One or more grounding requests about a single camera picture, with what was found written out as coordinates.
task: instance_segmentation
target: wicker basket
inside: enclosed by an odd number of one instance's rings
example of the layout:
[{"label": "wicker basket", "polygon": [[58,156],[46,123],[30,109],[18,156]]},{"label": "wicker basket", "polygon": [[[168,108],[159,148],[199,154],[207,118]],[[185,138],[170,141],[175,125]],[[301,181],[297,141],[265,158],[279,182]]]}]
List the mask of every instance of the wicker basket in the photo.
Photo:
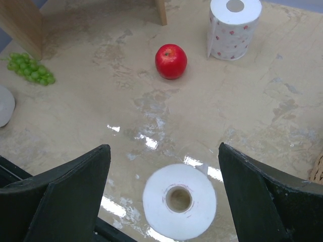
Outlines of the wicker basket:
[{"label": "wicker basket", "polygon": [[314,168],[309,175],[309,180],[323,185],[323,152],[321,152],[315,161]]}]

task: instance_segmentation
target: beige floor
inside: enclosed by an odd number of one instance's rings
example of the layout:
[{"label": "beige floor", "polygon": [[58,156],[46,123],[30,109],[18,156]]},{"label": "beige floor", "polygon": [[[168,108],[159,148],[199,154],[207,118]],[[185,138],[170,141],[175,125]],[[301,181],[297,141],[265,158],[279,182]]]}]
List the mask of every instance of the beige floor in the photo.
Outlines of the beige floor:
[{"label": "beige floor", "polygon": [[[247,55],[224,62],[206,59],[209,1],[166,2],[162,27],[152,1],[49,0],[43,63],[57,82],[27,83],[0,63],[0,84],[17,101],[0,129],[0,154],[36,175],[110,144],[99,216],[138,241],[173,241],[145,219],[149,176],[172,163],[205,163],[218,210],[192,241],[237,241],[218,146],[307,178],[322,147],[322,16],[264,4]],[[170,42],[189,58],[173,82],[154,66],[155,52]],[[12,42],[1,57],[11,51],[21,49]]]}]

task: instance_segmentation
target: red apple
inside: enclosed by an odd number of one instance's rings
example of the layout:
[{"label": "red apple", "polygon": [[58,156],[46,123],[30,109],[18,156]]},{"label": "red apple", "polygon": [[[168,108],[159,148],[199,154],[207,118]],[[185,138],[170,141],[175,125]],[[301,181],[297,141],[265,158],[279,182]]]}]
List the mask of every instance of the red apple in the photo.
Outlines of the red apple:
[{"label": "red apple", "polygon": [[155,64],[162,77],[172,80],[183,75],[187,66],[187,57],[178,45],[165,44],[157,51]]}]

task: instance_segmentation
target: toilet paper roll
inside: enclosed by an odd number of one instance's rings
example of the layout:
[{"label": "toilet paper roll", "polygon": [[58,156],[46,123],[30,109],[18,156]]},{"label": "toilet paper roll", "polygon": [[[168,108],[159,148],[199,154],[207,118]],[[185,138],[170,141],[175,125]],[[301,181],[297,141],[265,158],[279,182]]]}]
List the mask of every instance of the toilet paper roll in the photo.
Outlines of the toilet paper roll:
[{"label": "toilet paper roll", "polygon": [[198,237],[216,215],[212,183],[199,170],[173,164],[156,171],[143,192],[143,208],[150,226],[177,240]]},{"label": "toilet paper roll", "polygon": [[212,0],[207,57],[234,61],[248,50],[261,14],[259,0]]},{"label": "toilet paper roll", "polygon": [[11,92],[0,85],[0,127],[5,126],[15,109],[15,99]]}]

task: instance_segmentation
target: grape bunch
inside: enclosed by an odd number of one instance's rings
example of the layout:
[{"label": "grape bunch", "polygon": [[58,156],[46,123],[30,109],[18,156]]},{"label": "grape bunch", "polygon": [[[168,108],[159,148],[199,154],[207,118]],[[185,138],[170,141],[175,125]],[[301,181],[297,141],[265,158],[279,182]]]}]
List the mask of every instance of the grape bunch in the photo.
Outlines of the grape bunch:
[{"label": "grape bunch", "polygon": [[19,76],[25,77],[29,82],[39,83],[43,86],[55,82],[53,74],[45,66],[38,65],[37,61],[30,58],[27,53],[11,53],[7,68]]}]

